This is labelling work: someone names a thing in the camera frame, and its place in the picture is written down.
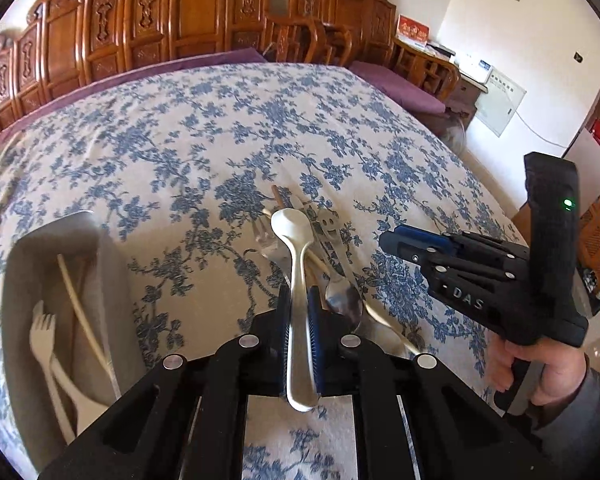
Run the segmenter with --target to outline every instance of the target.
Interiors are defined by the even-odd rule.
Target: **chopstick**
[[[93,350],[93,353],[96,355],[96,359],[100,363],[100,366],[106,371],[107,375],[111,380],[113,380],[112,371],[107,363],[107,359],[104,356],[104,352],[100,347],[96,336],[93,334],[93,330],[89,325],[89,321],[87,317],[84,315],[84,309],[82,308],[82,304],[80,303],[80,298],[78,298],[78,294],[75,291],[74,284],[71,281],[71,276],[69,275],[69,271],[66,268],[66,263],[64,261],[64,256],[62,254],[58,254],[58,266],[60,267],[60,273],[62,274],[62,280],[64,281],[64,286],[66,288],[67,293],[69,294],[69,299],[71,300],[71,304],[74,308],[75,317],[78,318],[78,322],[82,326],[82,330],[84,330],[84,335],[87,336],[87,341],[89,342],[89,346]]]

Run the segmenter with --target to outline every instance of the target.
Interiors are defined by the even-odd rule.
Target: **purple cushion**
[[[355,75],[365,80],[409,112],[440,115],[445,112],[445,104],[433,95],[427,94],[397,73],[388,68],[362,61],[354,61],[349,67]]]

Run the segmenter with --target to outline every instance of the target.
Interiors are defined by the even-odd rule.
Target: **wooden chair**
[[[360,41],[356,32],[346,25],[324,24],[327,37],[324,64],[349,66],[358,54]]]
[[[388,66],[392,58],[395,5],[387,0],[289,0],[289,15],[347,27],[360,45],[359,60]]]
[[[458,67],[446,59],[432,56],[394,38],[396,53],[392,70],[407,81],[442,102],[449,97],[458,81]]]
[[[318,63],[324,59],[326,33],[313,18],[267,16],[262,55],[278,63]]]

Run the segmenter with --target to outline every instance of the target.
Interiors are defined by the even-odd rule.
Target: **blue floral pattern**
[[[251,219],[275,207],[272,184],[313,211],[336,212],[366,298],[485,394],[484,330],[431,299],[418,268],[386,256],[377,240],[401,223],[513,241],[517,233],[435,136],[342,68],[171,72],[35,121],[0,160],[0,298],[16,240],[91,209],[128,261],[147,366],[173,351],[213,353],[275,305],[282,276],[255,250],[250,230]],[[346,409],[334,413],[322,406],[293,427],[281,422],[293,437],[286,449],[269,439],[274,431],[248,431],[243,478],[354,478],[354,450],[323,438],[327,421],[336,434],[352,425]],[[249,424],[256,418],[250,410]],[[10,409],[1,331],[0,448],[34,477]]]

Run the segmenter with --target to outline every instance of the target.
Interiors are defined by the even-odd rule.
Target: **white plastic fork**
[[[58,420],[62,436],[64,436],[67,444],[70,444],[75,440],[75,433],[69,422],[69,417],[64,410],[58,386],[51,373],[51,357],[54,354],[55,333],[56,316],[44,314],[41,300],[33,309],[33,322],[29,331],[29,345],[31,352],[40,363],[42,372],[45,375],[46,387],[49,390],[49,397],[56,412],[56,419]]]
[[[66,374],[64,368],[62,368],[62,365],[58,362],[58,359],[55,355],[51,356],[51,371],[55,375],[60,386],[62,386],[62,389],[74,402],[75,411],[77,414],[75,433],[80,435],[91,425],[94,420],[107,411],[107,407],[104,404],[96,402],[95,400],[91,400],[84,393],[82,393]]]

